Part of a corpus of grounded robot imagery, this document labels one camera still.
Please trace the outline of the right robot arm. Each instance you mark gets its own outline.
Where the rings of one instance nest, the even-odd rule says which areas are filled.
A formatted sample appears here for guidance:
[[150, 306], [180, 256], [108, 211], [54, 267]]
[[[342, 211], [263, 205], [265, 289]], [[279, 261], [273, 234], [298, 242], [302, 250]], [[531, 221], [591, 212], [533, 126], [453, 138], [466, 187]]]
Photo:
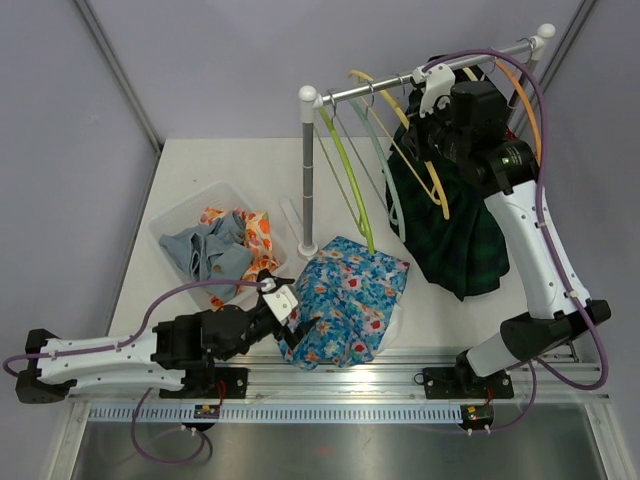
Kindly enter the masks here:
[[452, 368], [466, 396], [506, 368], [592, 331], [611, 315], [577, 279], [553, 228], [537, 151], [507, 135], [507, 102], [488, 81], [461, 81], [414, 116], [395, 163], [408, 159], [417, 179], [400, 179], [404, 243], [425, 278], [458, 299], [492, 292], [516, 268], [527, 308]]

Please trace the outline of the light blue denim garment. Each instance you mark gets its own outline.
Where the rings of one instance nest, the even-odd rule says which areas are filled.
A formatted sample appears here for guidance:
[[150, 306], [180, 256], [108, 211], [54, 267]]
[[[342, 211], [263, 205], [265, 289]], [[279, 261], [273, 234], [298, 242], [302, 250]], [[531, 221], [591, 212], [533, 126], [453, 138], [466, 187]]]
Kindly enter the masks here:
[[191, 282], [213, 278], [240, 280], [254, 260], [244, 246], [243, 211], [233, 210], [175, 235], [163, 234], [159, 245]]

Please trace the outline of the aluminium rail frame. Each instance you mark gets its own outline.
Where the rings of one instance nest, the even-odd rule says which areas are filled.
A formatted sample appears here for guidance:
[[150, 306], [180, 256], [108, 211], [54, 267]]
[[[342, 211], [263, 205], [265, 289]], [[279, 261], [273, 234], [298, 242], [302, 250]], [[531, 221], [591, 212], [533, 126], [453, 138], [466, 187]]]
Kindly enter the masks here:
[[[375, 362], [301, 371], [274, 355], [239, 360], [246, 398], [225, 404], [458, 405], [425, 397], [413, 376], [451, 353], [397, 349]], [[143, 453], [126, 422], [94, 422], [92, 405], [67, 407], [48, 479], [635, 479], [638, 451], [608, 390], [578, 392], [542, 368], [520, 368], [515, 396], [495, 401], [486, 433], [457, 424], [218, 422], [209, 443], [174, 422], [143, 422]]]

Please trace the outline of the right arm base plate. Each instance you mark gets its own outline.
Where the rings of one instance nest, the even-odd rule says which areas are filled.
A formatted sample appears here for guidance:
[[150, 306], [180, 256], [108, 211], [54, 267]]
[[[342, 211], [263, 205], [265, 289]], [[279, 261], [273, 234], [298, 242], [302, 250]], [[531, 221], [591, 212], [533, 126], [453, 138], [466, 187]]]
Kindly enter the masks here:
[[478, 377], [458, 367], [425, 367], [413, 376], [429, 400], [509, 400], [514, 398], [510, 376], [499, 371]]

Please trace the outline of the red polka dot garment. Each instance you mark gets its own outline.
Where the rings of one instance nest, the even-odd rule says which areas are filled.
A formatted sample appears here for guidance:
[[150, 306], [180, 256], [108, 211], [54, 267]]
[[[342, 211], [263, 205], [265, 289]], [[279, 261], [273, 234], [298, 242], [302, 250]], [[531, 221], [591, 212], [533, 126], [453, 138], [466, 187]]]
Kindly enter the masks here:
[[516, 134], [514, 134], [513, 131], [510, 128], [506, 129], [506, 136], [507, 136], [508, 140], [511, 140], [511, 141], [518, 140], [518, 136]]

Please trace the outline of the white plastic basket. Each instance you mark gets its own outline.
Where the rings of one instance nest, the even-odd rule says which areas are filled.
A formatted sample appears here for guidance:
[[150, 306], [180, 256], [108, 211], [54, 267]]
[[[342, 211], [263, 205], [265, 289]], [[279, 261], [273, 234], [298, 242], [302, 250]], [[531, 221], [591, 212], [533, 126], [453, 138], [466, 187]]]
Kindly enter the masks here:
[[[218, 210], [233, 210], [236, 208], [246, 211], [264, 210], [268, 213], [261, 205], [246, 199], [245, 196], [231, 184], [218, 181], [152, 218], [148, 222], [151, 244], [156, 251], [159, 264], [164, 268], [165, 272], [171, 275], [172, 280], [177, 285], [185, 285], [193, 282], [184, 276], [174, 265], [173, 261], [159, 245], [159, 239], [163, 234], [175, 235], [186, 228], [198, 225], [202, 214], [208, 207]], [[289, 277], [291, 273], [289, 272], [287, 253], [283, 249], [281, 239], [274, 232], [274, 228], [271, 225], [270, 229], [273, 240], [273, 252], [280, 262], [280, 266], [271, 273], [280, 277]]]

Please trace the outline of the cream hanger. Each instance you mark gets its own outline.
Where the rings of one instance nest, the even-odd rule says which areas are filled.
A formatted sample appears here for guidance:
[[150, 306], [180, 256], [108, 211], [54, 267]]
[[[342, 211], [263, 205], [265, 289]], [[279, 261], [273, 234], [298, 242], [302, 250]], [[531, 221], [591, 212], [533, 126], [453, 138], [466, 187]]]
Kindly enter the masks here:
[[479, 80], [479, 78], [476, 76], [476, 74], [469, 67], [464, 67], [462, 69], [462, 72], [467, 76], [469, 81], [478, 81]]

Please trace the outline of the orange floral skirt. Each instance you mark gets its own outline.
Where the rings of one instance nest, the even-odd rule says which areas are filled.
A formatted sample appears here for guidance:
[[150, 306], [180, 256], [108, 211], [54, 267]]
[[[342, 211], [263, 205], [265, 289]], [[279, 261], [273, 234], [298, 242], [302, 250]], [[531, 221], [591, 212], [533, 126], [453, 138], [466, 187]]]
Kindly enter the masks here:
[[[246, 222], [244, 246], [254, 254], [253, 263], [240, 281], [244, 283], [255, 282], [260, 270], [267, 269], [272, 272], [280, 266], [280, 262], [273, 252], [269, 215], [264, 210], [246, 211], [238, 208], [233, 210], [243, 211], [242, 217]], [[218, 210], [208, 207], [202, 214], [199, 224], [205, 222], [205, 217], [216, 218], [233, 210]]]

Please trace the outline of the lime green hanger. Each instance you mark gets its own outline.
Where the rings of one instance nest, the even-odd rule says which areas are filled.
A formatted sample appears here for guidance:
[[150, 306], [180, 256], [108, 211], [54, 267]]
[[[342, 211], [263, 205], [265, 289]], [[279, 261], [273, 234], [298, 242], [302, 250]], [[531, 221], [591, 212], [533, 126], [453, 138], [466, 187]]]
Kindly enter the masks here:
[[320, 118], [322, 124], [324, 125], [325, 130], [329, 134], [327, 139], [331, 140], [333, 143], [333, 147], [337, 153], [337, 157], [342, 166], [342, 170], [346, 175], [346, 180], [350, 190], [350, 194], [347, 193], [345, 187], [341, 182], [341, 178], [338, 174], [337, 168], [334, 165], [332, 157], [328, 151], [327, 146], [325, 145], [325, 141], [323, 140], [323, 137], [320, 135], [320, 131], [317, 126], [313, 127], [313, 133], [315, 134], [318, 140], [318, 143], [320, 145], [320, 149], [323, 153], [325, 161], [327, 162], [327, 165], [339, 189], [339, 192], [342, 196], [342, 199], [344, 201], [344, 204], [347, 208], [347, 211], [352, 221], [354, 222], [361, 237], [365, 240], [368, 251], [370, 253], [374, 253], [375, 252], [374, 236], [373, 236], [373, 231], [370, 225], [366, 205], [362, 197], [362, 193], [361, 193], [351, 160], [349, 158], [347, 150], [342, 141], [342, 137], [338, 133], [338, 129], [336, 128], [336, 125], [339, 125], [342, 128], [342, 131], [345, 134], [345, 139], [347, 140], [347, 142], [350, 142], [350, 137], [347, 133], [346, 128], [341, 123], [340, 117], [337, 114], [338, 101], [336, 99], [336, 95], [334, 94], [334, 90], [328, 90], [327, 95], [329, 96], [331, 113], [328, 113], [326, 107], [322, 106], [319, 108], [318, 117]]

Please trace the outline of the orange hanger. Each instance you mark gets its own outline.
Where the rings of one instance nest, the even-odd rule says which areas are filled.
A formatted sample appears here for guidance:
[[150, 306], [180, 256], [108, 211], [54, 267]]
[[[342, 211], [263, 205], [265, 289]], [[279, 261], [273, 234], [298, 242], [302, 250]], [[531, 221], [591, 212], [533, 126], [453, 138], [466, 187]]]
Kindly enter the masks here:
[[495, 59], [495, 65], [497, 68], [499, 68], [503, 74], [507, 77], [507, 79], [511, 82], [514, 91], [517, 95], [517, 97], [520, 99], [523, 107], [524, 107], [524, 111], [526, 113], [527, 119], [528, 119], [528, 123], [529, 123], [529, 127], [530, 127], [530, 131], [531, 134], [533, 136], [533, 140], [534, 140], [534, 146], [535, 146], [535, 159], [536, 159], [536, 163], [537, 165], [541, 164], [541, 153], [542, 153], [542, 138], [541, 138], [541, 133], [540, 133], [540, 128], [538, 125], [538, 119], [536, 114], [534, 113], [534, 109], [531, 103], [531, 100], [529, 99], [529, 96], [527, 95], [526, 91], [525, 91], [525, 86], [524, 84], [520, 81], [516, 79], [516, 75], [513, 71], [511, 71], [504, 62]]

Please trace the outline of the pale mint hanger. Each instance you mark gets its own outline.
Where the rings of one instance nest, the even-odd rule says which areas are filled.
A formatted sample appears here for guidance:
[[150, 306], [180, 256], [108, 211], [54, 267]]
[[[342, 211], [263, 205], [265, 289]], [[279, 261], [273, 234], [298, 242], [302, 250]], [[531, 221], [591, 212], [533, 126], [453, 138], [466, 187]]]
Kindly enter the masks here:
[[402, 210], [402, 205], [400, 202], [400, 198], [398, 195], [398, 191], [395, 185], [392, 172], [389, 168], [387, 157], [383, 152], [382, 145], [378, 139], [378, 136], [376, 135], [376, 132], [374, 131], [373, 126], [368, 120], [368, 116], [365, 113], [365, 111], [358, 105], [355, 99], [349, 99], [348, 103], [356, 113], [357, 117], [359, 118], [376, 152], [376, 155], [378, 157], [378, 160], [381, 166], [381, 170], [384, 175], [385, 186], [391, 198], [391, 204], [389, 206], [386, 205], [385, 200], [382, 200], [382, 203], [387, 209], [387, 217], [388, 217], [389, 223], [392, 226], [395, 226], [397, 228], [397, 235], [400, 241], [402, 243], [405, 243], [406, 242], [406, 225], [405, 225], [404, 212]]

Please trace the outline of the blue floral skirt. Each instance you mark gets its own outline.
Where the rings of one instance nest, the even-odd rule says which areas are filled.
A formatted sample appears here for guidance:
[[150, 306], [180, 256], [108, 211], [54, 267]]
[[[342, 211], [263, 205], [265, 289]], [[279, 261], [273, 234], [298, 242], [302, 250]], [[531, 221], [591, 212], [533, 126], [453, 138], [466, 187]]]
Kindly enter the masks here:
[[294, 349], [278, 341], [283, 359], [313, 370], [331, 363], [347, 368], [374, 359], [392, 324], [394, 309], [407, 285], [409, 263], [337, 236], [307, 263], [294, 283], [298, 308], [288, 323], [319, 315]]

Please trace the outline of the dark green plaid garment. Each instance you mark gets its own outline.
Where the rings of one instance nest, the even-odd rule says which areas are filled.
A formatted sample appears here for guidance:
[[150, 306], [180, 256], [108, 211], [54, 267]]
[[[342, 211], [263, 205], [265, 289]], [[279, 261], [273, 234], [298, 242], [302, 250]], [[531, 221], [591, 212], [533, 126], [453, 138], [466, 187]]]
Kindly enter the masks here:
[[[422, 150], [415, 158], [402, 145], [406, 128], [394, 133], [388, 157], [406, 225], [403, 243], [426, 280], [451, 292], [458, 300], [497, 290], [509, 270], [504, 236], [476, 190], [457, 165]], [[431, 184], [425, 163], [433, 163], [447, 197], [450, 217], [443, 216], [424, 190]]]

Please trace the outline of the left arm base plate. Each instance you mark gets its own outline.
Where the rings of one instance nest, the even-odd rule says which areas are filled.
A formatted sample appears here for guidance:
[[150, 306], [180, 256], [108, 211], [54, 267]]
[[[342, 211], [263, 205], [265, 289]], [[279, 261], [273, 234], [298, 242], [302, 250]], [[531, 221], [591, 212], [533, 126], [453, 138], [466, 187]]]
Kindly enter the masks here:
[[214, 367], [211, 371], [188, 370], [177, 391], [161, 389], [161, 399], [245, 399], [249, 370]]

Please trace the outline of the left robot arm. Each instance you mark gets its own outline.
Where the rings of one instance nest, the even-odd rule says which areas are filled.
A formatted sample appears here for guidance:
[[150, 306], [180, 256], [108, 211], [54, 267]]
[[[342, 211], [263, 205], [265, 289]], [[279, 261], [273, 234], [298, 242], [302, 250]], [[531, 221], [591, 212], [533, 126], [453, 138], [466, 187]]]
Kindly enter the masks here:
[[312, 322], [302, 320], [293, 282], [259, 273], [255, 305], [225, 304], [149, 324], [145, 315], [130, 336], [62, 339], [46, 329], [29, 332], [25, 352], [4, 370], [16, 379], [23, 404], [51, 404], [70, 396], [115, 397], [156, 389], [162, 399], [241, 400], [249, 370], [228, 365], [271, 336], [295, 349]]

